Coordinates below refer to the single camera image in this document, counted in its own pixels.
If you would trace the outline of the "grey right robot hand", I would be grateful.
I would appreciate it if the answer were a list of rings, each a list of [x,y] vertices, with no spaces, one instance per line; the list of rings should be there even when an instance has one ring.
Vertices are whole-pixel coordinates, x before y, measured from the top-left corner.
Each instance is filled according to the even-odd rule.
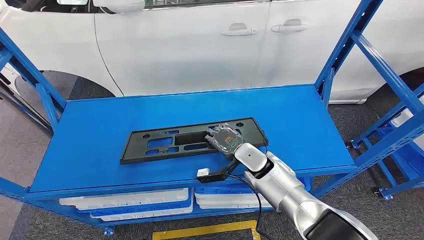
[[[244,143],[243,136],[227,122],[209,129],[205,139],[229,160],[233,159],[237,148]]]

